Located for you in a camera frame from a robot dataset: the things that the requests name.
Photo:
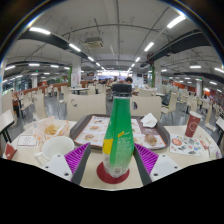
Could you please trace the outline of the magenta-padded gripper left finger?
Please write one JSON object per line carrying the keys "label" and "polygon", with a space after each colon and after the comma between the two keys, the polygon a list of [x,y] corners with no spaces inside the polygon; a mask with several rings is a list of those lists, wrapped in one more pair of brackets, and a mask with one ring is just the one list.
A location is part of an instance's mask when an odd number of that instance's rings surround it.
{"label": "magenta-padded gripper left finger", "polygon": [[79,185],[90,153],[91,145],[89,143],[84,144],[73,149],[66,155],[54,155],[53,158],[43,166],[43,169]]}

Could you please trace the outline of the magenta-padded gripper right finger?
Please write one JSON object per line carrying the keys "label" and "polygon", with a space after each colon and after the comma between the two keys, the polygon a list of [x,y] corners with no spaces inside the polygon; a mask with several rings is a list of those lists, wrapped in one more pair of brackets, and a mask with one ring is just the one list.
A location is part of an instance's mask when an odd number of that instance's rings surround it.
{"label": "magenta-padded gripper right finger", "polygon": [[181,169],[168,155],[158,155],[139,144],[135,144],[133,155],[143,185],[150,184]]}

